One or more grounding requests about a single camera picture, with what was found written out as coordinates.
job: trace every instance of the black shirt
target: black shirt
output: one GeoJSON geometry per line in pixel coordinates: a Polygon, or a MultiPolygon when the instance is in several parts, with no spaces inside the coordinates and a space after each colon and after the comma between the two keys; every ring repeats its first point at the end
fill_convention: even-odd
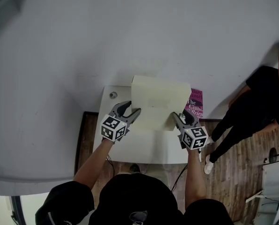
{"type": "Polygon", "coordinates": [[[279,123],[279,74],[273,67],[260,67],[247,81],[250,91],[243,93],[230,109],[238,111],[247,130],[262,130],[274,119],[279,123]]]}
{"type": "MultiPolygon", "coordinates": [[[[93,209],[89,187],[75,181],[64,183],[51,190],[36,213],[36,224],[78,224],[93,209]]],[[[212,199],[193,202],[183,215],[166,185],[138,173],[117,175],[106,184],[89,225],[131,225],[129,216],[137,211],[147,211],[144,224],[233,224],[225,206],[212,199]]]]}

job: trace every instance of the black sleeve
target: black sleeve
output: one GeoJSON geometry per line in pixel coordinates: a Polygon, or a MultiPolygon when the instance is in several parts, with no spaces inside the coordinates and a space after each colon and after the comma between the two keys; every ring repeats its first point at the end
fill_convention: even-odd
{"type": "Polygon", "coordinates": [[[246,84],[252,90],[271,91],[279,86],[278,69],[262,66],[253,73],[253,75],[246,81],[246,84]]]}
{"type": "Polygon", "coordinates": [[[213,199],[201,199],[188,206],[184,214],[185,224],[233,225],[225,206],[213,199]]]}
{"type": "Polygon", "coordinates": [[[36,213],[37,225],[78,224],[94,209],[91,189],[75,181],[54,187],[36,213]]]}

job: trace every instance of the white tabletop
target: white tabletop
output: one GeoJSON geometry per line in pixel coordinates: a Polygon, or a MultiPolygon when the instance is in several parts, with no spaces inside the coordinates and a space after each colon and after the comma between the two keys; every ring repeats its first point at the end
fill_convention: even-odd
{"type": "MultiPolygon", "coordinates": [[[[105,114],[108,114],[115,104],[131,100],[131,87],[105,86],[101,100],[98,122],[95,133],[94,149],[101,143],[100,122],[105,114]],[[110,99],[109,94],[116,92],[117,97],[110,99]]],[[[131,106],[126,110],[125,116],[131,113],[131,106]]],[[[178,164],[187,163],[188,153],[181,149],[177,136],[180,134],[177,128],[174,131],[145,131],[134,130],[132,125],[130,132],[121,141],[116,141],[110,151],[113,161],[146,164],[178,164]]]]}

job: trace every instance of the book cover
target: book cover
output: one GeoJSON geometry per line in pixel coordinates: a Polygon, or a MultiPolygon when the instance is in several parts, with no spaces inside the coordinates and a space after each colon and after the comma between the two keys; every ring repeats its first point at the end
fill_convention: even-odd
{"type": "Polygon", "coordinates": [[[185,109],[195,114],[198,118],[203,117],[203,93],[198,89],[191,89],[191,96],[187,101],[185,109]]]}

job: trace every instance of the wooden floor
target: wooden floor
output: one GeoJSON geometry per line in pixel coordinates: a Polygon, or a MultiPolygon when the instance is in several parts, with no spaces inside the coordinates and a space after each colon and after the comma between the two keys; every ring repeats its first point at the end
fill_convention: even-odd
{"type": "MultiPolygon", "coordinates": [[[[78,167],[81,167],[93,150],[97,115],[87,115],[81,141],[80,157],[78,167]]],[[[211,134],[217,122],[201,122],[206,127],[208,134],[211,134]]],[[[212,145],[208,145],[202,151],[201,169],[204,167],[205,156],[211,153],[220,144],[228,131],[212,145]]],[[[268,157],[272,147],[279,153],[279,129],[261,135],[254,135],[251,138],[241,141],[233,146],[224,156],[216,162],[210,175],[205,175],[207,197],[224,203],[233,221],[241,220],[244,224],[251,223],[254,219],[258,206],[258,199],[245,203],[245,199],[252,196],[261,189],[262,164],[268,157]]],[[[127,172],[131,164],[113,162],[115,173],[127,172]]],[[[185,164],[176,165],[147,165],[140,164],[142,173],[157,169],[165,171],[169,181],[169,188],[172,188],[185,164]]],[[[178,181],[174,191],[179,210],[184,212],[184,187],[186,171],[178,181]]],[[[95,184],[92,192],[95,206],[99,203],[99,194],[104,185],[112,178],[112,167],[105,162],[103,172],[95,184]]]]}

